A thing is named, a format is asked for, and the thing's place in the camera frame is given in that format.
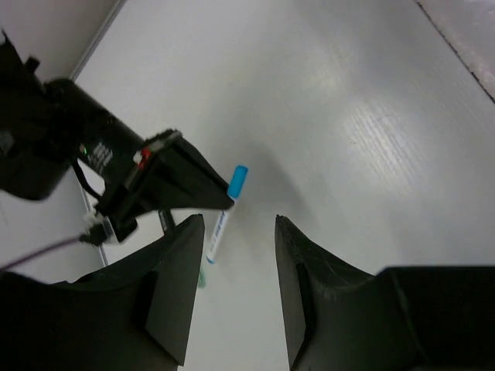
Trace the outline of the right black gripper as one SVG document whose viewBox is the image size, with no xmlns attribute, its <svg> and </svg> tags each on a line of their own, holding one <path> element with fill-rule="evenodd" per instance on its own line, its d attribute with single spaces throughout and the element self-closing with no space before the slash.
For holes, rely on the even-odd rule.
<svg viewBox="0 0 495 371">
<path fill-rule="evenodd" d="M 160 209 L 230 209 L 227 182 L 180 131 L 144 140 L 118 161 L 94 215 L 94 242 L 121 243 L 137 218 Z"/>
</svg>

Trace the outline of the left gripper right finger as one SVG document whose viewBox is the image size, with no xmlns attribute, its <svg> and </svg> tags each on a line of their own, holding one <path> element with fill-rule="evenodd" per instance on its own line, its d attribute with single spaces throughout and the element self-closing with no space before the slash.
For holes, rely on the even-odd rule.
<svg viewBox="0 0 495 371">
<path fill-rule="evenodd" d="M 492 370 L 491 266 L 388 267 L 368 274 L 275 220 L 292 370 Z"/>
</svg>

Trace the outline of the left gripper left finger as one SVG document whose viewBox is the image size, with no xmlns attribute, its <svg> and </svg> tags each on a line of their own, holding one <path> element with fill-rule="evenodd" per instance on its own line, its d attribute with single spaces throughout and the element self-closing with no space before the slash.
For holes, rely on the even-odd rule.
<svg viewBox="0 0 495 371">
<path fill-rule="evenodd" d="M 193 214 L 79 280 L 1 275 L 3 370 L 176 370 L 186 358 L 203 254 Z"/>
</svg>

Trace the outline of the black yellow highlighter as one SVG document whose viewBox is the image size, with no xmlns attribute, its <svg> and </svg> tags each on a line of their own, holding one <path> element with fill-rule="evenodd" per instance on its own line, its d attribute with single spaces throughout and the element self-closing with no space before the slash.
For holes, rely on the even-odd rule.
<svg viewBox="0 0 495 371">
<path fill-rule="evenodd" d="M 158 216 L 163 234 L 167 235 L 168 233 L 172 233 L 176 228 L 176 223 L 171 211 L 169 209 L 159 210 Z"/>
</svg>

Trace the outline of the pale green highlighter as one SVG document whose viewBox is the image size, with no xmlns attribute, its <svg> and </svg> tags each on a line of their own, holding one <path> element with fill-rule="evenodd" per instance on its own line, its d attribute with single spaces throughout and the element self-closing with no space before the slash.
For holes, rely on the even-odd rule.
<svg viewBox="0 0 495 371">
<path fill-rule="evenodd" d="M 198 281 L 197 281 L 197 287 L 200 289 L 205 288 L 207 285 L 207 280 L 206 280 L 206 275 L 205 275 L 205 270 L 203 267 L 200 267 L 200 272 L 198 276 Z"/>
</svg>

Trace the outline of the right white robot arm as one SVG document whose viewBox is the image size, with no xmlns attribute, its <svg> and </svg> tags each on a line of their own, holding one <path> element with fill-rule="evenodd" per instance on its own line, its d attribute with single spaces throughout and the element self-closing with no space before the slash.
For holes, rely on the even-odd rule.
<svg viewBox="0 0 495 371">
<path fill-rule="evenodd" d="M 104 181 L 85 241 L 123 241 L 140 216 L 171 209 L 227 210 L 228 184 L 176 129 L 142 138 L 72 80 L 41 82 L 39 61 L 1 44 L 1 188 L 48 198 L 69 169 L 87 192 L 83 167 Z"/>
</svg>

